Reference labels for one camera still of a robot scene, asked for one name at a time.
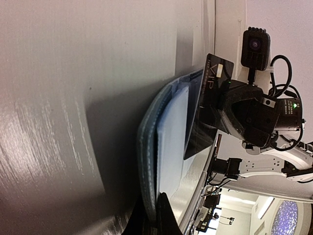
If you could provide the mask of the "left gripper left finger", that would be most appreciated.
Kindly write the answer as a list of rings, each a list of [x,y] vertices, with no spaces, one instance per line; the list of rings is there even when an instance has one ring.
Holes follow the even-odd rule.
[[[139,196],[123,235],[150,235],[151,227],[142,196]]]

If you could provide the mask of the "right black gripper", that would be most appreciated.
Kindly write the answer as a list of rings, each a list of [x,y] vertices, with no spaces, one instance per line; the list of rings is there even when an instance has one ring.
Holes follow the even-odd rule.
[[[263,96],[261,88],[231,80],[218,101],[215,127],[244,140],[245,147],[298,146],[305,124],[301,95],[293,85],[283,87]]]

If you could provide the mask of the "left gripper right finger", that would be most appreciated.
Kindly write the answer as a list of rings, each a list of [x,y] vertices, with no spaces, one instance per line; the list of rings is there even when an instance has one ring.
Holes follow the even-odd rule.
[[[161,193],[158,197],[156,214],[158,235],[183,235],[165,192]]]

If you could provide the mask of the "black VIP card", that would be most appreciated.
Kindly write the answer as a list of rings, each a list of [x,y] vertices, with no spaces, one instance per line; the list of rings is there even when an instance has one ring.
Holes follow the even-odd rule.
[[[234,63],[209,53],[198,77],[191,76],[184,160],[210,147],[217,130],[223,129],[218,108],[231,84],[233,69]]]

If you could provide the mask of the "blue card holder wallet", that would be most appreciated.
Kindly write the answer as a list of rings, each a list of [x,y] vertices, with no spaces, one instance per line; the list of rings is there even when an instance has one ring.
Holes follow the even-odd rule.
[[[160,204],[169,203],[174,223],[187,214],[196,191],[204,181],[203,171],[216,131],[204,145],[196,143],[193,123],[201,89],[202,70],[166,84],[149,106],[137,133],[137,162],[142,202],[147,219],[157,227]]]

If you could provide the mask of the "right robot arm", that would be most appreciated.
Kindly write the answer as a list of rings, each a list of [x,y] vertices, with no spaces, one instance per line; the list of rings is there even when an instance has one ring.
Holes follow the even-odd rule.
[[[214,157],[210,171],[225,179],[278,175],[301,184],[313,180],[313,145],[302,142],[305,121],[299,92],[284,91],[277,98],[259,87],[232,81],[222,94],[219,112],[223,131],[240,139],[256,160]]]

